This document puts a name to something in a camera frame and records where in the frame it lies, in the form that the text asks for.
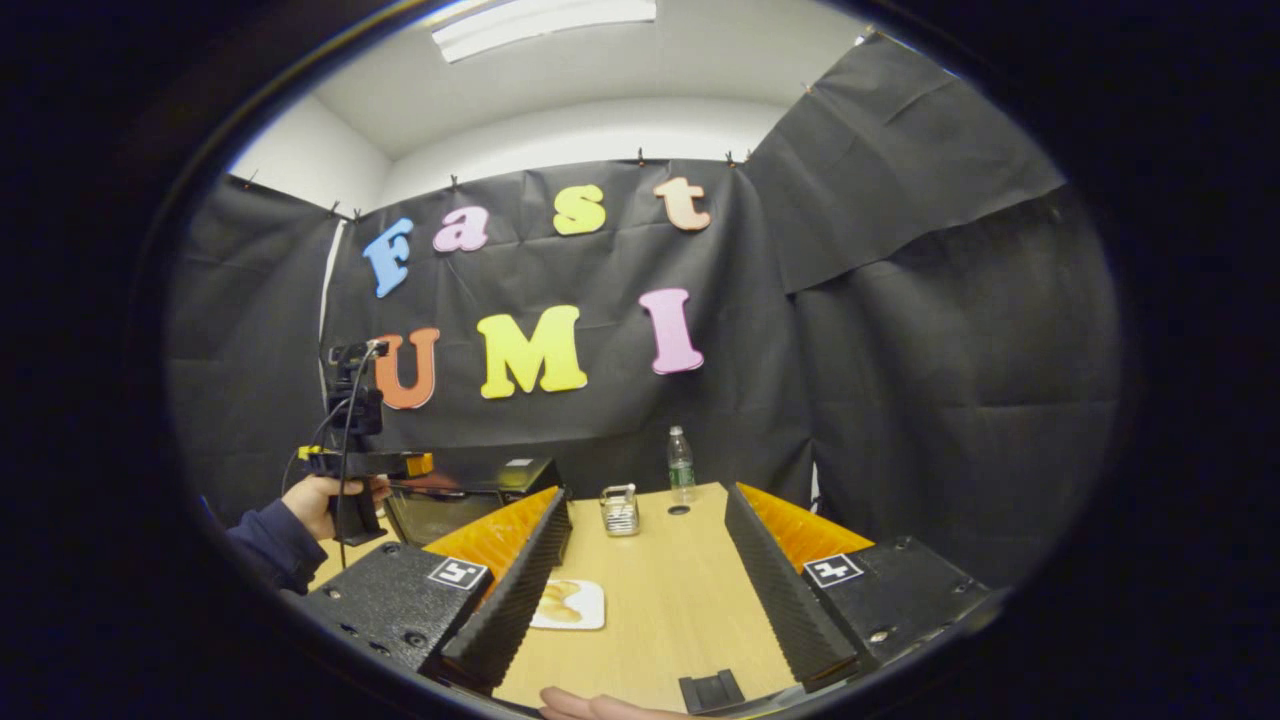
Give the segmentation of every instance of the blue foam letter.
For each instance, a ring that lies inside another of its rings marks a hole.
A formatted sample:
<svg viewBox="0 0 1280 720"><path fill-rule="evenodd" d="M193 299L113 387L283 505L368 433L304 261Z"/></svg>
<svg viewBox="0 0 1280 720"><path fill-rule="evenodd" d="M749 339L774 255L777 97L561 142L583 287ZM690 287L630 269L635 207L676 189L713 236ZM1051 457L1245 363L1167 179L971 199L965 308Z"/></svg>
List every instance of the blue foam letter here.
<svg viewBox="0 0 1280 720"><path fill-rule="evenodd" d="M412 229L413 220L401 218L365 247L365 258L374 265L374 277L378 278L378 297L387 297L408 275L408 268L402 268L397 260L408 260L404 236Z"/></svg>

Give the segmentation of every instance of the person's arm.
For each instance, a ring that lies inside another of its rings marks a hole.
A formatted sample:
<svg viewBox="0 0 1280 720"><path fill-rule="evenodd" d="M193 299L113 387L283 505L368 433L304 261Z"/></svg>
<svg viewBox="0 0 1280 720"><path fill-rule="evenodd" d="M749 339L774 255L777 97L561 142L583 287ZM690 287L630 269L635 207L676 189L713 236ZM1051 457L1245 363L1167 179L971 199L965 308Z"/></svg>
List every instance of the person's arm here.
<svg viewBox="0 0 1280 720"><path fill-rule="evenodd" d="M271 587L300 594L307 592L307 583L328 557L283 500L250 510L227 537Z"/></svg>
<svg viewBox="0 0 1280 720"><path fill-rule="evenodd" d="M370 478L374 502L390 495L390 480ZM358 482L347 480L343 492L356 495ZM308 475L284 497L262 510L250 510L227 536L241 555L275 588L306 594L307 584L328 555L316 541L334 536L329 498L338 495L338 480Z"/></svg>

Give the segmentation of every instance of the black curtain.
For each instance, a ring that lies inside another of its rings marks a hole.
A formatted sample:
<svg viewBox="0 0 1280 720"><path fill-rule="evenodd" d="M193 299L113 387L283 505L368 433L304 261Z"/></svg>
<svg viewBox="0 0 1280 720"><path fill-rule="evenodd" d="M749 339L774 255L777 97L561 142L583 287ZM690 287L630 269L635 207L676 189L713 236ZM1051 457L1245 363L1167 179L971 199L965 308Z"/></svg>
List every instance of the black curtain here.
<svg viewBox="0 0 1280 720"><path fill-rule="evenodd" d="M667 218L653 188L672 177L701 186L705 229ZM557 192L596 184L604 225L561 236ZM488 243L438 252L431 238L453 209L490 211ZM408 274L375 297L364 249L402 218ZM680 287L692 345L705 364L658 375L653 327L639 297ZM588 384L567 392L486 400L485 340L476 323L511 314L530 337L547 307L575 305L579 364ZM433 327L434 396L413 410L384 411L380 448L452 450L457 456L550 455L579 496L605 486L667 486L666 442L685 428L699 482L741 480L806 503L812 473L809 409L796 328L768 246L760 202L741 168L726 163L650 160L588 163L511 173L407 200L365 218L343 240L329 288L325 345L385 333L406 338L402 384L416 380L408 333Z"/></svg>
<svg viewBox="0 0 1280 720"><path fill-rule="evenodd" d="M166 309L170 416L187 477L223 523L279 495L291 448L324 419L320 292L339 222L227 177L179 245Z"/></svg>
<svg viewBox="0 0 1280 720"><path fill-rule="evenodd" d="M883 37L815 83L748 174L829 512L1015 580L1097 478L1119 393L1085 209L974 88Z"/></svg>

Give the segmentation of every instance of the white plate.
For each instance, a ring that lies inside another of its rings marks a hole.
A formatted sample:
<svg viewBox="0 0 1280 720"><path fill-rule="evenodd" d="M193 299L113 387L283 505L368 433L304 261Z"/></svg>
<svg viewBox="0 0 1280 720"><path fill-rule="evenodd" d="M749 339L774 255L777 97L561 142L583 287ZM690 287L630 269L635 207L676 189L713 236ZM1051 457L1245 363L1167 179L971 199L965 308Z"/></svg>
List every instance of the white plate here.
<svg viewBox="0 0 1280 720"><path fill-rule="evenodd" d="M545 618L541 612L534 612L530 628L543 628L548 630L598 630L604 626L604 589L590 580L548 580L553 583L573 583L577 592L564 597L564 606L576 610L582 616L577 623L563 623Z"/></svg>

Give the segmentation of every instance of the yellow foam letter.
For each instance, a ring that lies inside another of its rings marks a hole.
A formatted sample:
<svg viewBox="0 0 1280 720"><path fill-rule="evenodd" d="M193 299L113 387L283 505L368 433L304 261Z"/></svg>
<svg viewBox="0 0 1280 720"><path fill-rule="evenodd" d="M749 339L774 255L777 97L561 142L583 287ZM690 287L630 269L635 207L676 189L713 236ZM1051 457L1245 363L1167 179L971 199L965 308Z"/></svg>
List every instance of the yellow foam letter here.
<svg viewBox="0 0 1280 720"><path fill-rule="evenodd" d="M490 315L476 329L485 340L488 379L480 386L486 398L511 397L516 386L507 379L507 368L516 377L521 389L534 392L538 369L545 365L543 389L559 392L577 389L586 384L586 373L577 366L577 347L573 345L573 323L577 307L557 305L543 311L534 328L534 337L525 340L516 319L511 315Z"/></svg>
<svg viewBox="0 0 1280 720"><path fill-rule="evenodd" d="M604 191L594 184L566 187L556 195L556 217L552 224L561 234L595 232L604 224Z"/></svg>

